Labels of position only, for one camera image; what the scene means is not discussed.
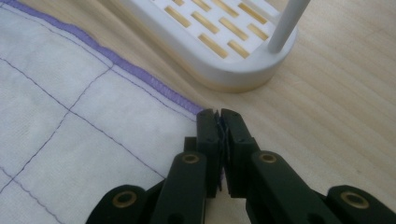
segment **towel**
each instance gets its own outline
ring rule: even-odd
[[[0,1],[0,223],[85,223],[166,178],[202,108],[71,24]]]

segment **white plastic base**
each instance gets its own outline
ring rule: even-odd
[[[304,4],[292,8],[296,15],[280,17],[262,0],[121,0],[135,22],[197,80],[228,92],[259,87],[289,54],[295,23],[309,2],[293,1]]]

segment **slot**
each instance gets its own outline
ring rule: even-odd
[[[257,13],[251,7],[248,7],[248,5],[241,3],[238,6],[242,10],[244,10],[247,14],[249,14],[252,18],[254,18],[256,21],[258,21],[259,23],[265,24],[267,22],[267,20],[264,17],[262,17],[259,13]]]
[[[173,0],[178,6],[182,6],[184,4],[183,0]]]
[[[228,55],[228,52],[223,49],[220,45],[218,45],[214,40],[212,40],[209,36],[206,34],[201,34],[198,36],[198,38],[206,44],[210,49],[215,51],[221,58],[226,58]]]
[[[234,34],[236,34],[242,40],[247,40],[248,39],[248,35],[247,34],[245,34],[241,29],[236,27],[232,22],[230,22],[229,20],[225,19],[224,17],[222,17],[219,20],[219,22],[221,24],[223,24],[225,27],[227,27],[229,30],[231,30]]]
[[[253,32],[253,34],[255,34],[256,36],[258,36],[259,38],[261,38],[262,40],[266,40],[268,39],[268,35],[263,32],[259,27],[255,26],[253,23],[251,23],[248,27],[247,27],[251,32]]]
[[[211,21],[209,21],[207,18],[205,18],[199,12],[194,11],[191,15],[213,34],[215,34],[219,31],[219,28],[216,25],[214,25]]]
[[[221,0],[213,0],[213,2],[218,5],[218,7],[221,7],[225,12],[227,12],[230,16],[236,18],[239,16],[239,14],[233,10],[231,7],[227,6],[225,3],[223,3]]]
[[[172,7],[166,7],[165,11],[171,15],[175,20],[180,22],[184,27],[189,27],[191,25],[191,22],[189,22],[186,18],[184,18],[180,13],[178,13],[174,8]]]
[[[204,11],[209,11],[212,9],[207,3],[205,3],[203,0],[192,0],[193,3],[195,3],[198,7],[203,9]]]
[[[239,55],[242,56],[242,58],[247,58],[250,54],[244,49],[242,48],[242,46],[240,46],[238,43],[236,43],[236,41],[231,40],[230,42],[228,42],[228,46],[230,46],[230,48],[232,48],[233,50],[235,50]]]

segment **purple cloth edge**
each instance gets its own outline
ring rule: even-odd
[[[165,96],[167,99],[176,103],[177,105],[180,105],[181,107],[190,111],[192,114],[196,115],[201,110],[203,110],[202,107],[191,102],[190,100],[186,99],[177,92],[171,90],[169,87],[163,84],[158,78],[154,77],[143,68],[127,62],[126,60],[121,58],[117,53],[115,53],[113,50],[102,47],[94,39],[92,39],[87,33],[85,33],[77,26],[59,21],[48,14],[39,12],[31,7],[26,6],[25,4],[17,2],[16,0],[0,0],[0,3],[8,4],[11,7],[15,7],[20,11],[23,11],[31,16],[42,19],[61,30],[73,34],[79,40],[81,40],[91,48],[95,49],[96,51],[100,52],[104,56],[106,56],[115,65],[119,66],[120,68],[124,69],[130,74],[134,74],[134,76],[138,77],[139,79],[150,85],[151,88],[153,88],[154,90]]]

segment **wooden surface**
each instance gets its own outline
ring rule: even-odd
[[[396,1],[311,1],[274,78],[241,94],[203,87],[117,1],[22,2],[79,26],[195,103],[240,112],[261,149],[282,155],[312,189],[352,185],[396,211]],[[208,203],[207,223],[248,223],[243,206],[222,193]]]

